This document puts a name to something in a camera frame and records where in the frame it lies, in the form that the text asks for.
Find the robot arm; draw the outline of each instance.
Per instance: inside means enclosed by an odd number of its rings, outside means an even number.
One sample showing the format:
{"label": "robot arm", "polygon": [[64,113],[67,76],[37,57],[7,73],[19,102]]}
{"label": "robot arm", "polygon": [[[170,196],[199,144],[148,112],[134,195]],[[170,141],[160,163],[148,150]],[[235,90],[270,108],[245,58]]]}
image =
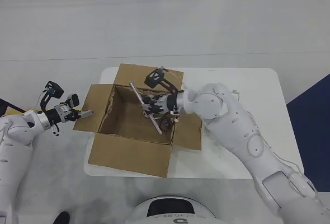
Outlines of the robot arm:
{"label": "robot arm", "polygon": [[57,124],[60,122],[75,121],[93,114],[93,111],[73,109],[79,105],[76,94],[68,96],[65,102],[53,109],[46,110],[49,100],[52,97],[59,99],[63,90],[56,83],[49,82],[43,92],[42,111],[30,110],[23,115],[0,118],[0,223],[17,223],[15,198],[31,161],[34,137],[54,126],[58,129]]}
{"label": "robot arm", "polygon": [[174,95],[176,106],[167,109],[197,114],[215,139],[248,169],[273,214],[290,224],[330,223],[330,211],[318,199],[310,180],[274,155],[252,115],[223,84],[211,83],[198,92],[184,90],[168,96]]}

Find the open cardboard box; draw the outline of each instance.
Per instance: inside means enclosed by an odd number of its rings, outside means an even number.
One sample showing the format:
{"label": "open cardboard box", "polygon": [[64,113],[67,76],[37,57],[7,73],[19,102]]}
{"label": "open cardboard box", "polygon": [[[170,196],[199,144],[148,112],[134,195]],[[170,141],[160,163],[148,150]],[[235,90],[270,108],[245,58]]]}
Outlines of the open cardboard box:
{"label": "open cardboard box", "polygon": [[[167,177],[172,146],[201,150],[202,121],[195,114],[181,113],[171,130],[158,134],[145,118],[129,81],[141,94],[168,94],[162,86],[150,89],[144,80],[154,67],[121,64],[114,84],[96,84],[89,89],[82,110],[94,114],[77,120],[74,130],[96,133],[88,163],[119,170]],[[181,89],[183,73],[166,74]]]}

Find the white table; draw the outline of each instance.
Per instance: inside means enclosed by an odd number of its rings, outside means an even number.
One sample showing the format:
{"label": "white table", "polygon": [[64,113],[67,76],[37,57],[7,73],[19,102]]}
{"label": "white table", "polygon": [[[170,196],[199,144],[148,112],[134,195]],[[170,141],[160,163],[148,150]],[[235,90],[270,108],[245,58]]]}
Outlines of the white table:
{"label": "white table", "polygon": [[[277,73],[269,68],[171,68],[183,71],[183,83],[193,90],[204,84],[221,82],[230,90],[240,92],[240,102],[250,111],[263,136],[282,158],[296,163],[302,171],[298,147],[290,123]],[[118,68],[102,72],[101,84],[114,82]],[[150,175],[88,164],[95,134],[90,134],[84,159],[84,171],[91,176]],[[173,148],[168,170],[169,178],[251,179],[242,163],[217,144],[202,129],[202,151]]]}

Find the floor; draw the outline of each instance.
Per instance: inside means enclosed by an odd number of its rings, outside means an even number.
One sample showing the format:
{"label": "floor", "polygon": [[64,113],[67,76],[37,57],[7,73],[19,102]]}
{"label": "floor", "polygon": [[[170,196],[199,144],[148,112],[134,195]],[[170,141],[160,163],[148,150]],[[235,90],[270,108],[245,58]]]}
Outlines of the floor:
{"label": "floor", "polygon": [[[330,1],[0,1],[0,97],[19,107],[32,108],[49,80],[84,101],[120,63],[269,67],[289,102],[330,73]],[[138,203],[164,194],[199,200],[229,223],[282,223],[250,180],[87,176],[88,136],[72,126],[36,139],[17,197],[21,223],[51,223],[62,209],[72,223],[123,223]],[[330,207],[330,193],[320,196]]]}

